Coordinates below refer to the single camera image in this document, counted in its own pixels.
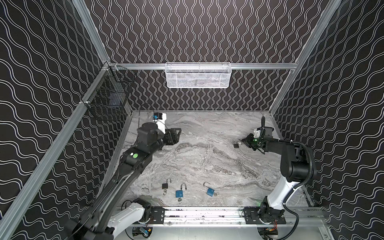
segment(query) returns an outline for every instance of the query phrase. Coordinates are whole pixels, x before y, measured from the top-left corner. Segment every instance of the black padlock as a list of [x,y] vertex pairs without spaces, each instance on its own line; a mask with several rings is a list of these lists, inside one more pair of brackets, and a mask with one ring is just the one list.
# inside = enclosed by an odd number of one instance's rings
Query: black padlock
[[163,183],[162,187],[164,189],[164,193],[163,195],[166,195],[167,194],[167,189],[168,189],[168,179],[169,179],[169,182],[172,183],[172,180],[170,178],[167,178],[167,183]]

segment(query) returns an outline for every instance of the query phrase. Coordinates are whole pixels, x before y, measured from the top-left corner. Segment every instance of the wire basket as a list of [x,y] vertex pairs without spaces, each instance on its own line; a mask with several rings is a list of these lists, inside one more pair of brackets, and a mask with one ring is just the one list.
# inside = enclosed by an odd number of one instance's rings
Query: wire basket
[[227,88],[232,74],[230,63],[166,63],[169,88]]
[[104,75],[86,106],[96,120],[124,120],[128,82]]

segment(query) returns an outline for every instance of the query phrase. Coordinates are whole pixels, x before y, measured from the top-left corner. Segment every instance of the open padlock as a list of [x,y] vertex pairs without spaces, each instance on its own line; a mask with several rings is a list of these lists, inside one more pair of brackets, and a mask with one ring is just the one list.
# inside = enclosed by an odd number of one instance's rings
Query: open padlock
[[167,183],[163,183],[162,187],[164,189],[164,192],[163,192],[163,195],[166,195],[167,194],[167,189],[168,189],[168,179],[169,179],[169,182],[172,183],[172,180],[170,178],[167,178]]
[[207,190],[207,194],[208,195],[210,195],[211,197],[213,197],[213,196],[217,196],[218,195],[218,192],[215,192],[215,190],[213,190],[212,188],[210,188],[210,187],[207,187],[205,184],[209,184],[209,185],[211,185],[209,182],[204,182],[203,183],[203,186],[205,187],[205,188],[207,188],[208,190]]
[[185,190],[187,190],[187,185],[186,184],[181,184],[180,190],[176,190],[176,197],[178,197],[179,204],[181,204],[181,198],[183,197],[183,185],[185,186]]

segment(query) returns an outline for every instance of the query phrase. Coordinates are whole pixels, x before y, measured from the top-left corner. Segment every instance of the marble tabletop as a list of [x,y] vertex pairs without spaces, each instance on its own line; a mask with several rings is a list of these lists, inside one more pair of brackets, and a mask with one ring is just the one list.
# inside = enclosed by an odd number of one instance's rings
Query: marble tabletop
[[[175,112],[167,113],[166,126],[180,127],[179,143],[165,146],[153,155],[152,162],[131,185],[123,200],[140,197],[160,206],[259,206],[280,179],[280,155],[261,154],[245,145],[235,149],[233,142],[245,138],[261,125],[272,122],[267,112]],[[153,112],[135,111],[122,153],[137,137],[138,123],[151,121]],[[167,178],[167,194],[162,183]],[[206,194],[203,183],[218,192]],[[187,185],[179,204],[175,191]],[[308,206],[301,190],[287,203],[288,206]]]

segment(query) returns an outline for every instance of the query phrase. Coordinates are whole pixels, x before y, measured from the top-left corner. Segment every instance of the wavy line pattern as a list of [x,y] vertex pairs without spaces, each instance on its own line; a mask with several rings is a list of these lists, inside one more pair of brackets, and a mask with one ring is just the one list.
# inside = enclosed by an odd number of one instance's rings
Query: wavy line pattern
[[0,0],[0,7],[2,217],[102,63],[71,1]]
[[[133,109],[158,110],[268,110],[289,70],[232,71],[225,89],[168,88],[164,71],[139,71],[129,90]],[[128,78],[124,69],[119,78]]]
[[342,1],[275,115],[314,149],[335,239],[384,239],[384,1]]
[[328,0],[85,2],[115,63],[290,63]]
[[124,121],[98,122],[87,112],[12,239],[64,240],[64,225],[97,196]]

